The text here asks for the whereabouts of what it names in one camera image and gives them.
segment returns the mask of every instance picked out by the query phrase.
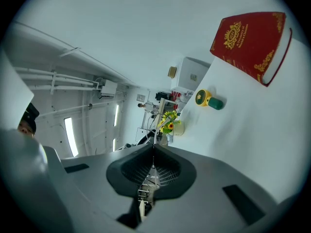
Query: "tube light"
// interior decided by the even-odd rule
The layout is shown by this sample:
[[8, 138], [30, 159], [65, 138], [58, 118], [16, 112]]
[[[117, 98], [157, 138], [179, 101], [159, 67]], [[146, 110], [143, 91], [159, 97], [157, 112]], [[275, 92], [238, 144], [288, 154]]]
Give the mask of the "tube light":
[[66, 133], [67, 133], [67, 138], [69, 141], [70, 149], [71, 149], [73, 157], [76, 157], [78, 155], [78, 150], [77, 150], [76, 142], [74, 140], [71, 117], [66, 118], [64, 121], [65, 121]]
[[112, 151], [114, 152], [115, 150], [116, 150], [116, 139], [114, 138], [112, 142]]
[[118, 118], [118, 112], [119, 112], [119, 105], [117, 105], [117, 108], [116, 108], [116, 114], [115, 114], [115, 125], [117, 125], [117, 118]]

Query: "book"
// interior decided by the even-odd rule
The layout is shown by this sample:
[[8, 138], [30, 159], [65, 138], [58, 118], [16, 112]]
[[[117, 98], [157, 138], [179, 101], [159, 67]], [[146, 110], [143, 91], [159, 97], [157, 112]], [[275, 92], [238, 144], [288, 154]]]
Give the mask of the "book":
[[268, 86], [281, 67], [292, 29], [283, 12], [253, 12], [223, 18], [210, 52]]

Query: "vase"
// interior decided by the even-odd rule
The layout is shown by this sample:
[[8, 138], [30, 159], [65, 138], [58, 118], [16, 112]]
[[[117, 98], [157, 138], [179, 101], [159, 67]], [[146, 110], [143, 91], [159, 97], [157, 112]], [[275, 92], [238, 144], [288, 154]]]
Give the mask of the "vase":
[[183, 122], [174, 124], [174, 129], [170, 132], [170, 135], [180, 136], [185, 131], [185, 124]]

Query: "air conditioning unit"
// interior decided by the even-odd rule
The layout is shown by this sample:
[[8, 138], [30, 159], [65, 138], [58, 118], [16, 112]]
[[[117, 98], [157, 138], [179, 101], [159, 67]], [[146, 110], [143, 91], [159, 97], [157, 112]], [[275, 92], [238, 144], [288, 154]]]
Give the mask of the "air conditioning unit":
[[114, 83], [110, 80], [102, 80], [103, 86], [101, 89], [102, 98], [113, 98], [117, 91], [117, 83]]

